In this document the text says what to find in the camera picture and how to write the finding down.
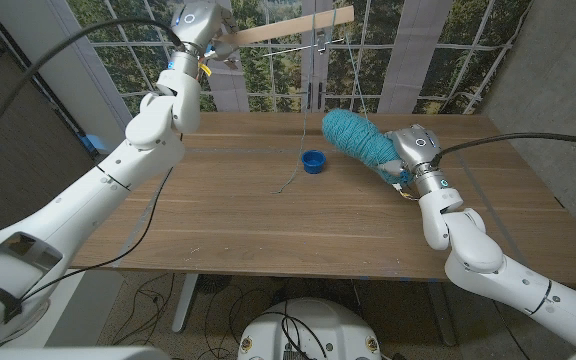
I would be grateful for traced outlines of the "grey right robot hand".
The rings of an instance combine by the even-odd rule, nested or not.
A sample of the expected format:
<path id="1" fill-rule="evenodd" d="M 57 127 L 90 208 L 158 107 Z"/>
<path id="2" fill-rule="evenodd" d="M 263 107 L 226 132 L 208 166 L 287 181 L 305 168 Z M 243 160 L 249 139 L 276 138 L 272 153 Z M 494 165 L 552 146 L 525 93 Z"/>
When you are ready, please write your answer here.
<path id="1" fill-rule="evenodd" d="M 392 142 L 399 160 L 378 164 L 378 170 L 399 177 L 406 172 L 415 184 L 441 172 L 438 165 L 432 164 L 441 151 L 439 140 L 433 131 L 414 124 L 408 128 L 389 131 L 384 136 Z"/>

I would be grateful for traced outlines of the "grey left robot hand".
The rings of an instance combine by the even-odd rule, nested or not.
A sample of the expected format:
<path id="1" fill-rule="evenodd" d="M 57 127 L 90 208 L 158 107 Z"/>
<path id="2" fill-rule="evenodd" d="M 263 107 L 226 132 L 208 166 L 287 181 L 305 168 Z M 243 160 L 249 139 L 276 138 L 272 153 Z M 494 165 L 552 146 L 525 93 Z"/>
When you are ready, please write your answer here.
<path id="1" fill-rule="evenodd" d="M 230 10 L 208 1 L 183 3 L 173 13 L 170 27 L 179 40 L 177 49 L 197 60 L 227 61 L 239 50 L 230 38 L 239 31 Z"/>

